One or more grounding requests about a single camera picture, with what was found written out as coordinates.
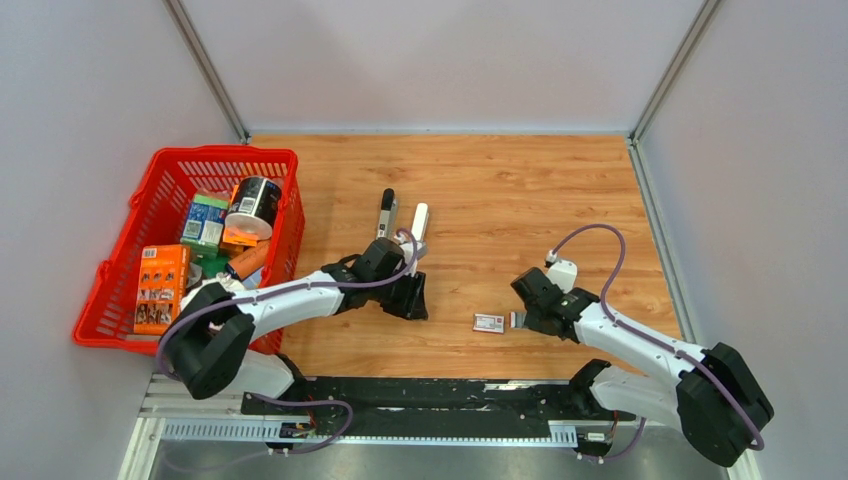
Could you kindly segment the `red white staple box sleeve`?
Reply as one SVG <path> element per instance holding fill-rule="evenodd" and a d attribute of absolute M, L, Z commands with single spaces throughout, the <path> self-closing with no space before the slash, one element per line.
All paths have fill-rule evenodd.
<path fill-rule="evenodd" d="M 472 330 L 482 333 L 505 333 L 505 317 L 501 315 L 475 314 Z"/>

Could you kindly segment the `black stapler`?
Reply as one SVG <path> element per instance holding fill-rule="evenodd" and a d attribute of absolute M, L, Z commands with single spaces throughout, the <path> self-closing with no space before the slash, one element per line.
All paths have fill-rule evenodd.
<path fill-rule="evenodd" d="M 381 197 L 377 221 L 377 238 L 395 238 L 395 223 L 399 202 L 395 190 L 386 188 Z"/>

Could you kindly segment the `white stapler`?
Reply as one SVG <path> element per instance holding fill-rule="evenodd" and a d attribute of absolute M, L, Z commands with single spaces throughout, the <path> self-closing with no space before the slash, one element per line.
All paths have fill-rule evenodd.
<path fill-rule="evenodd" d="M 418 242 L 424 241 L 424 235 L 429 221 L 429 205 L 426 203 L 418 203 L 416 205 L 410 232 Z"/>

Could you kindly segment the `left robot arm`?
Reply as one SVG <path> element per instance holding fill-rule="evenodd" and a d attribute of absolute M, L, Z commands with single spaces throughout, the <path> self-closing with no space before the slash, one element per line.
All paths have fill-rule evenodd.
<path fill-rule="evenodd" d="M 243 291 L 212 281 L 192 292 L 161 336 L 157 367 L 196 400 L 237 390 L 267 397 L 279 413 L 294 414 L 306 399 L 294 367 L 280 354 L 252 350 L 252 343 L 293 324 L 333 317 L 369 302 L 401 319 L 427 319 L 426 276 L 417 268 L 426 253 L 425 242 L 401 229 L 394 240 L 377 238 L 363 253 L 300 279 Z"/>

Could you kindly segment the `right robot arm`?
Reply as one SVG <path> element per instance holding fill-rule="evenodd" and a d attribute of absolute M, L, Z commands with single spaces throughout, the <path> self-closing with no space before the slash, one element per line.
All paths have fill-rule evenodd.
<path fill-rule="evenodd" d="M 661 334 L 609 307 L 585 289 L 563 290 L 533 267 L 512 281 L 524 327 L 609 353 L 627 372 L 593 360 L 574 377 L 573 410 L 583 418 L 622 411 L 680 432 L 704 458 L 731 467 L 764 447 L 774 408 L 738 350 L 707 348 Z"/>

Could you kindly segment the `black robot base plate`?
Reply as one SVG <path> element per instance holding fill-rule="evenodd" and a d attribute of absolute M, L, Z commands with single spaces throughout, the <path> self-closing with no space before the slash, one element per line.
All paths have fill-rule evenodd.
<path fill-rule="evenodd" d="M 305 414 L 320 435 L 344 425 L 339 401 L 351 405 L 349 436 L 541 438 L 554 420 L 599 421 L 614 414 L 573 392 L 565 381 L 315 377 L 283 395 L 285 407 L 244 396 L 247 415 Z"/>

